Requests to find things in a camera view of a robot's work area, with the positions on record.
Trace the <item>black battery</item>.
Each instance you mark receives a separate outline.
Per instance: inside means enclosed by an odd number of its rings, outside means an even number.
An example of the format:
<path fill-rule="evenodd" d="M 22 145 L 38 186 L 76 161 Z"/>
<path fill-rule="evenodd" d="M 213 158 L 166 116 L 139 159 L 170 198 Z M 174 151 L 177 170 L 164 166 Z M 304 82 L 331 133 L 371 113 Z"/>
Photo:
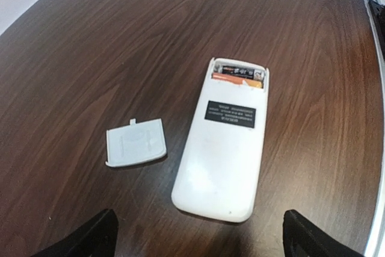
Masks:
<path fill-rule="evenodd" d="M 238 66 L 222 66 L 220 72 L 225 75 L 232 75 L 245 79 L 253 79 L 262 81 L 265 77 L 265 72 L 259 69 Z"/>

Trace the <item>white remote control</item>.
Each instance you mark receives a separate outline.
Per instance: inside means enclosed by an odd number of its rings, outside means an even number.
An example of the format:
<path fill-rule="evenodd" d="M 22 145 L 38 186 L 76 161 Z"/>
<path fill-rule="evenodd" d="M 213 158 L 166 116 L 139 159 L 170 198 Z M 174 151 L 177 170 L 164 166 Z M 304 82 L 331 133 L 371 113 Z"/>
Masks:
<path fill-rule="evenodd" d="M 265 72 L 263 88 L 212 79 L 222 66 Z M 266 127 L 268 68 L 245 61 L 209 62 L 171 192 L 190 214 L 242 223 L 252 214 Z"/>

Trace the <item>white battery cover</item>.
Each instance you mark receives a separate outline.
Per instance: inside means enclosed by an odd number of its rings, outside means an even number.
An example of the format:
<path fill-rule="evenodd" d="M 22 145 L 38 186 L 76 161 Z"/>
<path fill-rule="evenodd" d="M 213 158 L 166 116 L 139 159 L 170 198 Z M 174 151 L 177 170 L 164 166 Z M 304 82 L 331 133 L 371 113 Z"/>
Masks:
<path fill-rule="evenodd" d="M 126 126 L 106 131 L 108 167 L 120 168 L 158 160 L 167 154 L 161 119 L 137 123 L 130 119 Z"/>

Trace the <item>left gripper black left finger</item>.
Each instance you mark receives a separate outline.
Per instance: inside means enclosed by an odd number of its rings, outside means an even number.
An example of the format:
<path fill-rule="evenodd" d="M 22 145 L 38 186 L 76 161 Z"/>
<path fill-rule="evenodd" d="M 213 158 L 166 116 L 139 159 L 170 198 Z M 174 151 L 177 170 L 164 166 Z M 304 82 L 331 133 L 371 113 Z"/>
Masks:
<path fill-rule="evenodd" d="M 119 230 L 112 209 L 104 209 L 59 242 L 35 256 L 114 256 Z"/>

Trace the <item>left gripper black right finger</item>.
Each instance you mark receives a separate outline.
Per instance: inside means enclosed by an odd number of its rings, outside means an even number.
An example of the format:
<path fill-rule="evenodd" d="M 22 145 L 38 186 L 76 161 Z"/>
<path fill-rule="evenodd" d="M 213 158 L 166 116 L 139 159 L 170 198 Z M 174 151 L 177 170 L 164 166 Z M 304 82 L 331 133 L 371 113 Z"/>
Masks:
<path fill-rule="evenodd" d="M 285 256 L 361 255 L 333 239 L 294 209 L 284 214 L 283 248 Z"/>

